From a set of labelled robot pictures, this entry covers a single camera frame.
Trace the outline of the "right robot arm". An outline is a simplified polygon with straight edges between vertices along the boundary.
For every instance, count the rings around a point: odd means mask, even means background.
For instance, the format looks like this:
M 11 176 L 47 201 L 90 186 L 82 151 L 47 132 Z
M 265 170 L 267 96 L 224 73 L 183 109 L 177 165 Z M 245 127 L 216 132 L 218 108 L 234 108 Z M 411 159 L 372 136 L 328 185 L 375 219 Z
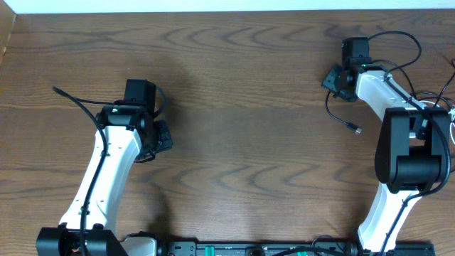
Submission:
M 364 101 L 382 125 L 375 152 L 378 189 L 354 241 L 344 255 L 434 255 L 428 242 L 397 242 L 412 207 L 439 192 L 450 177 L 449 113 L 407 93 L 394 80 L 398 65 L 386 68 L 370 57 L 370 38 L 342 42 L 341 64 L 322 82 L 330 95 Z

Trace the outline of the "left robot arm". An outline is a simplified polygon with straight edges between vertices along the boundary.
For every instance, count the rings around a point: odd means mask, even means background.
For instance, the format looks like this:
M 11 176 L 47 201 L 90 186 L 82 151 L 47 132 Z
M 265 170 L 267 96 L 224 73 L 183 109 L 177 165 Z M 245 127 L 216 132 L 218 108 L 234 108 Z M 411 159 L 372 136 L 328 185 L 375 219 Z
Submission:
M 116 220 L 133 163 L 152 161 L 173 146 L 166 122 L 159 119 L 156 94 L 148 80 L 128 79 L 124 97 L 89 117 L 96 126 L 95 145 L 82 183 L 55 228 L 42 228 L 39 255 L 167 255 L 166 242 L 139 232 L 123 241 Z

